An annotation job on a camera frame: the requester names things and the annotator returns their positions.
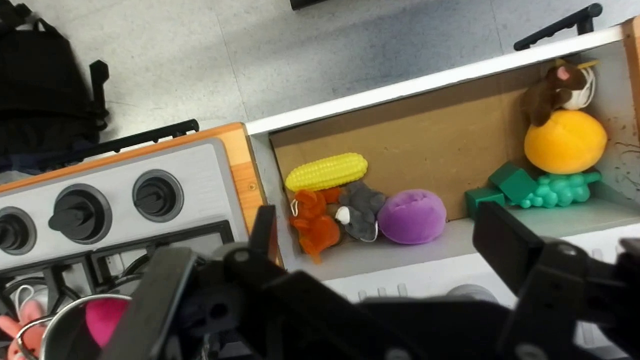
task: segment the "stove knob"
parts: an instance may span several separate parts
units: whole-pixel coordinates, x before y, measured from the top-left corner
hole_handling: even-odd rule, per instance
[[[73,190],[56,200],[47,227],[73,242],[92,244],[107,227],[105,208],[93,194]]]
[[[181,187],[167,172],[151,171],[134,184],[134,206],[151,223],[167,223],[176,218],[181,205]]]
[[[30,230],[18,217],[0,218],[0,248],[4,252],[22,250],[27,244]]]

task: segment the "orange toy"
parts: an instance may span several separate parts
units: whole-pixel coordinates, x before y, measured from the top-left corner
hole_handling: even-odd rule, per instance
[[[557,111],[543,127],[529,127],[526,158],[549,175],[575,175],[591,169],[603,155],[606,131],[585,113]]]
[[[314,260],[319,260],[319,255],[338,244],[339,240],[339,227],[331,217],[325,214],[325,205],[333,205],[339,198],[339,190],[329,193],[295,193],[292,200],[292,229],[297,230],[297,242]]]

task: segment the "black bag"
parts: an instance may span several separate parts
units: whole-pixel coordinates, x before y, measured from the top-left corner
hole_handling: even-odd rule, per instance
[[[82,82],[69,43],[30,11],[0,0],[0,171],[39,172],[80,163],[105,128],[103,63]]]

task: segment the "brown plush toy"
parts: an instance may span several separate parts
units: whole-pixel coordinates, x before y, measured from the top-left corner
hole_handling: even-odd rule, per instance
[[[522,101],[526,123],[543,127],[552,113],[560,111],[573,91],[585,86],[584,72],[573,65],[562,65],[548,71],[545,79],[533,85]]]

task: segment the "yellow toy fruit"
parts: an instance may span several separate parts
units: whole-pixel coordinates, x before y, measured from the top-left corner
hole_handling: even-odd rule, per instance
[[[543,127],[529,127],[526,158],[549,175],[575,175],[591,169],[603,155],[606,132],[585,113],[560,111]]]
[[[366,175],[367,163],[357,152],[345,152],[293,169],[284,184],[292,193],[325,190],[356,182]]]

